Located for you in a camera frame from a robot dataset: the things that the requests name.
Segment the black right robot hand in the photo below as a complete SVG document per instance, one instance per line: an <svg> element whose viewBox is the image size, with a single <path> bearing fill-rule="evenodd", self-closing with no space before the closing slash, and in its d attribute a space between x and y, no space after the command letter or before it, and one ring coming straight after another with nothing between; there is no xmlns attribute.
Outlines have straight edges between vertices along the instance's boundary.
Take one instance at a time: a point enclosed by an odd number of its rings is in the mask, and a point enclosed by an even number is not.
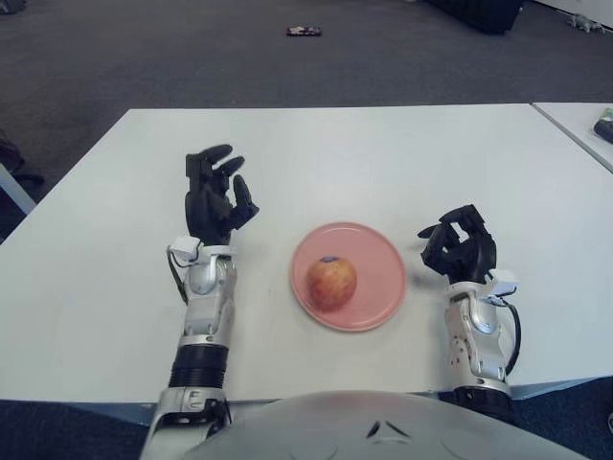
<svg viewBox="0 0 613 460"><path fill-rule="evenodd" d="M448 278L449 284L484 285L496 267L496 244L473 204L449 211L435 225L418 232L427 240L420 253L423 263Z"/></svg>

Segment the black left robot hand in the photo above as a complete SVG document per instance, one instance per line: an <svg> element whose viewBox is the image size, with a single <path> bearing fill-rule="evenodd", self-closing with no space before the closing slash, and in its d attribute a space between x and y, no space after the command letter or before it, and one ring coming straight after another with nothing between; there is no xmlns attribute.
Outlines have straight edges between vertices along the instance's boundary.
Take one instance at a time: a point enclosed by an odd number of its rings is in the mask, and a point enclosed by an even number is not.
<svg viewBox="0 0 613 460"><path fill-rule="evenodd" d="M187 226L191 236L208 246L228 245L232 232L260 210L238 174L244 158L232 157L232 152L233 147L224 144L186 156Z"/></svg>

